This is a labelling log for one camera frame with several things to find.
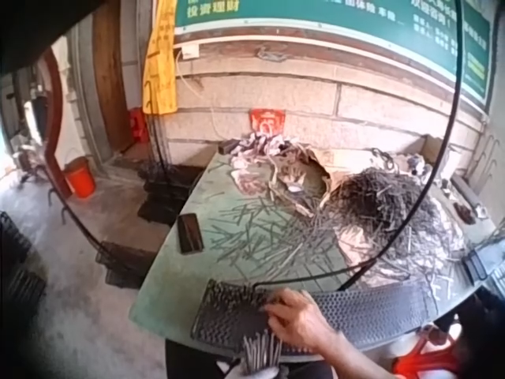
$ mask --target wooden door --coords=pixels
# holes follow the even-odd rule
[[[121,0],[107,0],[93,13],[96,89],[110,148],[116,152],[133,144],[121,67],[120,12]]]

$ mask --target white cable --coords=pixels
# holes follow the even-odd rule
[[[214,117],[214,107],[212,106],[212,101],[206,99],[204,96],[202,96],[200,93],[198,93],[195,88],[192,87],[192,85],[189,84],[189,82],[184,78],[184,75],[181,74],[181,69],[179,67],[179,60],[181,58],[181,53],[182,50],[180,50],[177,54],[177,57],[175,58],[175,70],[176,70],[176,77],[179,76],[182,80],[182,83],[191,91],[193,95],[195,95],[197,98],[202,99],[206,103],[209,103],[209,108],[211,108],[211,120],[212,120],[212,128],[214,129],[215,134],[221,138],[222,140],[227,140],[228,138],[224,137],[219,131],[215,123],[215,117]]]

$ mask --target electrical outlet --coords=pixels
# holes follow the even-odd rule
[[[183,59],[196,59],[200,57],[200,45],[184,45],[182,47]]]

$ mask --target yellow banner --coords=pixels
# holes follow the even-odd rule
[[[177,111],[174,61],[176,7],[177,0],[158,1],[144,69],[142,108],[145,114]]]

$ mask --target red object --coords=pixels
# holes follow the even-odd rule
[[[428,343],[428,337],[421,337],[409,354],[395,360],[393,373],[402,375],[405,379],[419,379],[419,373],[434,370],[445,370],[457,374],[459,361],[454,354],[455,341],[450,336],[449,341],[451,342],[449,347],[423,354],[421,352]]]
[[[142,108],[133,108],[129,111],[129,122],[132,127],[133,138],[137,142],[149,142],[149,132],[145,123]]]
[[[63,172],[77,197],[85,199],[95,192],[95,179],[85,157],[81,156],[66,164]]]
[[[266,133],[271,136],[284,132],[286,112],[276,109],[252,109],[249,111],[251,127],[255,132]]]

